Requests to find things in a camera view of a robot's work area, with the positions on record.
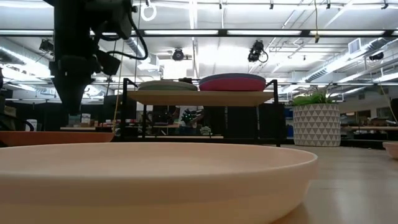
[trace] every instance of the metal rack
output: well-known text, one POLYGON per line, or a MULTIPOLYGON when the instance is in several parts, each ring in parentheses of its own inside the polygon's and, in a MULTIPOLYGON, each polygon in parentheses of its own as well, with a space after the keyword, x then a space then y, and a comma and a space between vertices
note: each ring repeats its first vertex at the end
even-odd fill
MULTIPOLYGON (((278 101, 278 81, 272 80, 266 86, 273 85, 274 91, 127 91, 127 85, 133 84, 131 80, 123 80, 123 103, 121 110, 121 141, 125 141, 127 98, 130 97, 144 105, 144 114, 142 118, 142 137, 146 138, 146 113, 147 105, 187 105, 190 106, 247 106, 255 107, 256 120, 254 127, 254 142, 259 140, 259 114, 258 105, 273 98, 274 109, 277 110, 278 101)), ((281 125, 276 126, 275 144, 280 147, 282 142, 281 125)))

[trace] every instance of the green plant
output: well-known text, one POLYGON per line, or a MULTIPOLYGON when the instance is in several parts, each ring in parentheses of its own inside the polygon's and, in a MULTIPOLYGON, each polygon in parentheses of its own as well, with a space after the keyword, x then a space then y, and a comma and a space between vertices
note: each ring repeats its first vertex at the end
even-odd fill
POLYGON ((326 87, 319 88, 317 86, 312 87, 307 96, 297 96, 293 99, 293 106, 303 106, 310 104, 319 103, 332 103, 332 100, 328 96, 328 88, 330 84, 326 87))

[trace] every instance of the pink plate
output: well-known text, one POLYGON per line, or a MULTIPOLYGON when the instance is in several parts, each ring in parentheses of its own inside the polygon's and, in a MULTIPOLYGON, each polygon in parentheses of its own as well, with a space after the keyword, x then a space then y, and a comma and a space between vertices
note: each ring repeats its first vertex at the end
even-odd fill
POLYGON ((316 155, 267 146, 2 148, 1 222, 265 224, 297 207, 316 174, 316 155))

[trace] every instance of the triangle-patterned planter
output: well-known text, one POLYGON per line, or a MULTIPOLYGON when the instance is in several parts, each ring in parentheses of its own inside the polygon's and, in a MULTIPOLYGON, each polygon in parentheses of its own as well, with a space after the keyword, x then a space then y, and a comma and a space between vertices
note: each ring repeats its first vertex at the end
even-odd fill
POLYGON ((340 110, 335 104, 313 104, 294 108, 294 144, 340 146, 340 110))

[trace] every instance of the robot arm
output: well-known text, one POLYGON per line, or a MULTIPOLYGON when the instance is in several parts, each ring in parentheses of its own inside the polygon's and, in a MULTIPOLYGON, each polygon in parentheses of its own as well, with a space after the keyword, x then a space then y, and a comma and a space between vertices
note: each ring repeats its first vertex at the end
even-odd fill
MULTIPOLYGON (((103 72, 115 75, 120 60, 110 54, 122 52, 103 52, 98 47, 100 39, 128 39, 132 28, 137 30, 132 13, 136 8, 131 0, 44 0, 54 7, 54 61, 50 62, 52 78, 62 104, 70 114, 80 111, 84 89, 93 82, 93 73, 103 72), (115 39, 103 37, 103 32, 114 32, 115 39)), ((126 55, 130 58, 142 58, 126 55)))

